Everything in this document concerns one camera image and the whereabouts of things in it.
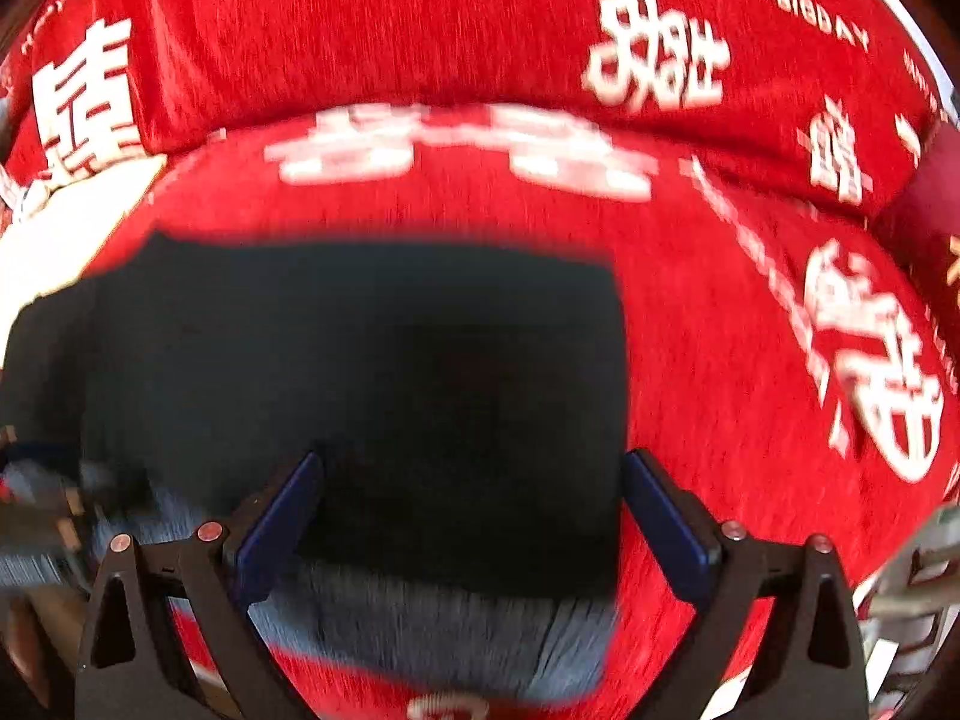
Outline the black pants with patterned lining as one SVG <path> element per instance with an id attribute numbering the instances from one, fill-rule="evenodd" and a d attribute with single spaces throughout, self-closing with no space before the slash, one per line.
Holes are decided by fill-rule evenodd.
<path id="1" fill-rule="evenodd" d="M 623 310 L 594 262 L 426 242 L 156 236 L 21 310 L 2 364 L 21 454 L 151 500 L 140 535 L 233 512 L 317 450 L 268 644 L 553 704 L 615 626 Z"/>

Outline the dark red pillow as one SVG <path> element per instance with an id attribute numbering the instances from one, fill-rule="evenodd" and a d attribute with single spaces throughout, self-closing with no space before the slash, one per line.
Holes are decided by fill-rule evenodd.
<path id="1" fill-rule="evenodd" d="M 874 223 L 874 236 L 931 309 L 937 336 L 953 362 L 958 362 L 958 172 L 958 130 L 940 124 L 911 181 Z"/>

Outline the red blanket with white characters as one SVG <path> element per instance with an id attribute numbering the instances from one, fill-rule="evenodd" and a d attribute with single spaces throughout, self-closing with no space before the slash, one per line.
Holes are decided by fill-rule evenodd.
<path id="1" fill-rule="evenodd" d="M 958 362 L 874 236 L 940 124 L 957 115 L 892 0 L 2 0 L 2 364 L 21 310 L 156 236 L 598 263 L 626 442 L 597 686 L 537 704 L 322 663 L 257 628 L 274 589 L 249 608 L 270 655 L 311 718 L 635 718 L 695 617 L 623 500 L 623 457 L 646 450 L 718 522 L 830 538 L 871 718 L 871 661 L 895 655 L 880 624 L 942 610 L 882 574 L 958 493 Z M 8 717 L 78 718 L 116 536 L 189 538 L 259 492 L 160 538 L 124 483 L 83 470 L 80 489 L 91 590 L 2 589 L 31 621 L 65 595 L 80 637 L 49 679 L 53 627 L 5 628 Z"/>

